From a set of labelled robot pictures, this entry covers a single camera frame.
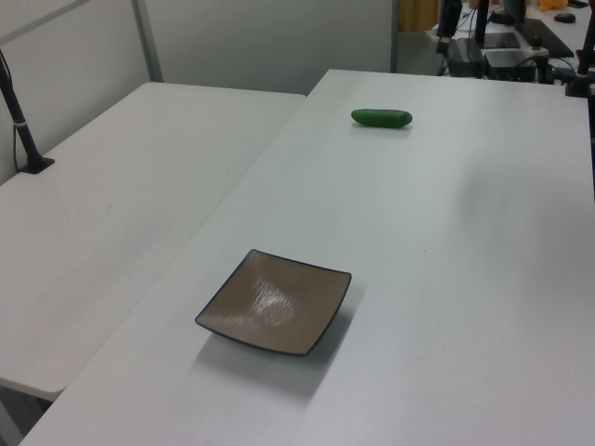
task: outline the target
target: floor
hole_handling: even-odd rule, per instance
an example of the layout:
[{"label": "floor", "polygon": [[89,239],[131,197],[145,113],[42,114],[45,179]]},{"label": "floor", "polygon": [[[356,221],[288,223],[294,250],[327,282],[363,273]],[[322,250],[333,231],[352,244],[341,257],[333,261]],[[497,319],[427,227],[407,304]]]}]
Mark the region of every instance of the floor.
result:
[{"label": "floor", "polygon": [[0,446],[17,446],[51,403],[0,386]]}]

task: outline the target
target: table surface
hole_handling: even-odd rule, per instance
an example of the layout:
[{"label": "table surface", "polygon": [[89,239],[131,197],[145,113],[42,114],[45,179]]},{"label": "table surface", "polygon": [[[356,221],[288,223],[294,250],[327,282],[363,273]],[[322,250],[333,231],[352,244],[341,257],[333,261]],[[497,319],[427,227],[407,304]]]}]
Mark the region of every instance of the table surface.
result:
[{"label": "table surface", "polygon": [[304,100],[146,84],[0,188],[0,385],[55,399]]},{"label": "table surface", "polygon": [[[308,357],[194,323],[251,248],[352,273]],[[22,445],[590,444],[594,267],[585,100],[331,71]]]}]

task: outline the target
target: green vegetable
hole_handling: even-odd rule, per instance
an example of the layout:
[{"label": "green vegetable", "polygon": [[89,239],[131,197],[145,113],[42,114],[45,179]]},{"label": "green vegetable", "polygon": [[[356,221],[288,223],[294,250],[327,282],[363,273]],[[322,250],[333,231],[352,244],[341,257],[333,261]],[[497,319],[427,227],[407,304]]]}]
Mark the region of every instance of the green vegetable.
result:
[{"label": "green vegetable", "polygon": [[360,109],[351,112],[351,117],[361,125],[371,127],[400,128],[413,121],[413,116],[401,110]]}]

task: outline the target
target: black mount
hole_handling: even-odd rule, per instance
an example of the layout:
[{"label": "black mount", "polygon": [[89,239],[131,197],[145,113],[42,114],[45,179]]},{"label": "black mount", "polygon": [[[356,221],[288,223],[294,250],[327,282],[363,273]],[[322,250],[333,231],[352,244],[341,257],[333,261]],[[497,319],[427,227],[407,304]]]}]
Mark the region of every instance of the black mount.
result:
[{"label": "black mount", "polygon": [[52,165],[54,160],[41,156],[37,150],[37,147],[35,146],[29,126],[27,125],[27,121],[25,121],[25,116],[22,114],[22,110],[20,109],[19,100],[17,99],[15,90],[12,87],[10,71],[1,50],[0,89],[2,90],[2,96],[4,96],[4,100],[7,102],[8,110],[10,111],[10,115],[12,116],[14,123],[13,125],[17,128],[20,140],[22,141],[22,146],[27,152],[27,165],[22,167],[20,171],[26,172],[28,174],[38,174]]}]

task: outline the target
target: white wall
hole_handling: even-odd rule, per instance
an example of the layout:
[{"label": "white wall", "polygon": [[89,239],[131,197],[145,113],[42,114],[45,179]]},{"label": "white wall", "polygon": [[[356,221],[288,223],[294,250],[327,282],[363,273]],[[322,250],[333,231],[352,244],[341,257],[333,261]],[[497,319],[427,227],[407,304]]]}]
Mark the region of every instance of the white wall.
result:
[{"label": "white wall", "polygon": [[166,82],[308,94],[329,68],[390,70],[396,4],[144,0],[140,6]]},{"label": "white wall", "polygon": [[[2,51],[42,153],[149,80],[129,0],[83,3]],[[23,164],[20,141],[18,147]],[[0,99],[0,184],[13,175],[12,119]]]}]

